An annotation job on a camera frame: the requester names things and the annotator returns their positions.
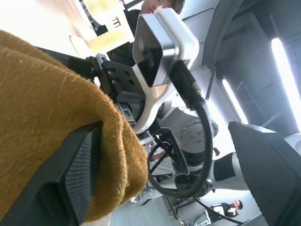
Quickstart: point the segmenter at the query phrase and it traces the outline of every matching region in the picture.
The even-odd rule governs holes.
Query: ceiling
[[[271,52],[271,40],[279,37],[287,46],[301,90],[299,9],[299,0],[245,0],[222,39],[216,59],[217,77],[230,82],[249,122],[266,125],[284,137],[298,130]]]

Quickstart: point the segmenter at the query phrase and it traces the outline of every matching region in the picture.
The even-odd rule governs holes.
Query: white wall
[[[205,96],[210,81],[210,71],[206,66],[203,66],[202,68],[192,71],[192,74],[200,87],[202,87]],[[235,149],[228,130],[228,123],[231,120],[238,120],[238,118],[234,114],[217,81],[214,81],[212,93],[208,101],[208,109],[212,120],[214,120],[219,126],[219,133],[214,138],[214,146],[221,151],[221,155],[219,157],[234,152]],[[239,215],[235,218],[236,220],[246,221],[260,214],[260,210],[250,191],[218,189],[215,193],[210,192],[202,197],[202,201],[208,206],[221,202],[231,203],[237,199],[242,201],[244,208],[239,211]],[[179,217],[182,219],[191,219],[195,217],[199,211],[202,211],[202,209],[203,208],[197,203],[191,204],[179,210]],[[221,220],[214,225],[231,226],[235,224],[226,220]]]

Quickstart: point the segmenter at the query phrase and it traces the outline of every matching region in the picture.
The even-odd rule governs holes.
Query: black hair
[[[182,9],[185,4],[185,0],[173,0],[173,9],[177,14],[180,14],[182,12]]]
[[[239,200],[239,209],[242,210],[243,207],[243,203]]]

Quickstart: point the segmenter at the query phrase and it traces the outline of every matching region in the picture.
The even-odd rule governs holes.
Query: black cable
[[[155,146],[151,149],[151,151],[150,151],[150,153],[149,153],[149,156],[148,156],[148,159],[154,155],[155,151],[156,151],[159,147],[160,147],[160,145],[155,145]]]
[[[156,162],[156,164],[151,168],[151,172],[153,173],[155,171],[155,169],[158,167],[158,165],[168,156],[168,153],[165,152],[164,155],[158,160],[158,162]]]
[[[210,211],[210,212],[212,212],[212,213],[218,215],[219,217],[221,217],[221,218],[223,218],[223,219],[226,219],[226,220],[228,220],[228,221],[231,221],[231,222],[233,222],[233,223],[235,223],[235,224],[239,224],[239,225],[243,225],[243,224],[244,224],[243,222],[240,222],[240,221],[238,221],[238,220],[233,220],[233,219],[231,219],[231,218],[229,218],[229,217],[227,217],[227,216],[225,216],[225,215],[222,215],[222,214],[220,214],[220,213],[214,211],[212,208],[210,208],[210,207],[208,207],[207,205],[205,205],[204,203],[202,203],[198,198],[194,198],[194,200],[195,200],[198,204],[200,204],[201,206],[203,206],[206,210],[208,210],[208,211]]]
[[[154,140],[156,141],[156,143],[158,145],[160,145],[161,148],[163,148],[163,150],[165,152],[167,152],[170,156],[170,158],[174,161],[174,163],[177,165],[177,160],[176,160],[176,156],[172,153],[172,150],[169,150],[165,145],[164,143],[168,143],[168,142],[162,142],[156,135],[153,136],[154,137]]]
[[[172,196],[174,198],[190,198],[197,197],[202,190],[204,182],[206,181],[212,163],[212,132],[211,132],[211,123],[207,117],[205,109],[203,108],[205,99],[201,96],[200,88],[198,87],[195,79],[189,72],[185,63],[182,60],[177,61],[170,74],[169,78],[174,84],[174,87],[179,92],[184,103],[190,109],[196,110],[199,115],[199,118],[202,122],[204,131],[205,131],[205,151],[204,151],[204,165],[198,173],[198,177],[195,182],[188,188],[186,191],[178,191],[177,189],[169,189],[161,187],[151,176],[149,171],[149,181],[152,183],[153,187],[156,188],[161,194],[166,196]],[[150,166],[151,158],[148,157],[148,167]]]

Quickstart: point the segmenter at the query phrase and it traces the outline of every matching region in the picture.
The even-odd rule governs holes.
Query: man in dark clothing
[[[179,14],[183,9],[184,2],[185,0],[145,0],[142,4],[141,10],[125,10],[124,13],[127,18],[128,25],[135,36],[138,17],[140,14],[154,13],[154,11],[158,8],[173,8],[176,13]],[[96,34],[101,35],[107,31],[108,30],[105,26],[99,26]],[[132,51],[133,43],[125,43],[108,52],[108,56],[111,61],[132,67],[135,65]]]
[[[218,212],[224,216],[229,218],[234,218],[238,216],[236,210],[241,210],[243,208],[243,204],[240,200],[235,200],[231,204],[227,204],[225,202],[211,206],[215,212]],[[211,211],[204,210],[200,214],[198,214],[191,221],[182,221],[183,226],[206,226],[215,223],[216,221],[221,220],[222,218],[217,214],[214,214]]]

